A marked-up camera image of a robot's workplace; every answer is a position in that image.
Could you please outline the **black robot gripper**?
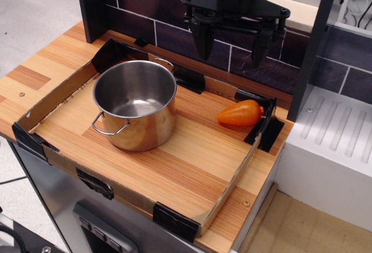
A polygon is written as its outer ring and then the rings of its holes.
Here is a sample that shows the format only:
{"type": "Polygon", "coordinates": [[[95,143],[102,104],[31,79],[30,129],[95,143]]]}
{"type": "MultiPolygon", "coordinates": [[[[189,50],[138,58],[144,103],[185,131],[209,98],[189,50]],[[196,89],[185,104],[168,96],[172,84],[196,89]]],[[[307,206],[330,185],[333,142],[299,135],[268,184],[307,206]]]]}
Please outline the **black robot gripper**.
{"type": "Polygon", "coordinates": [[[182,0],[184,23],[192,33],[198,55],[208,60],[213,49],[214,30],[256,34],[252,66],[259,68],[272,39],[284,38],[289,9],[268,0],[182,0]]]}

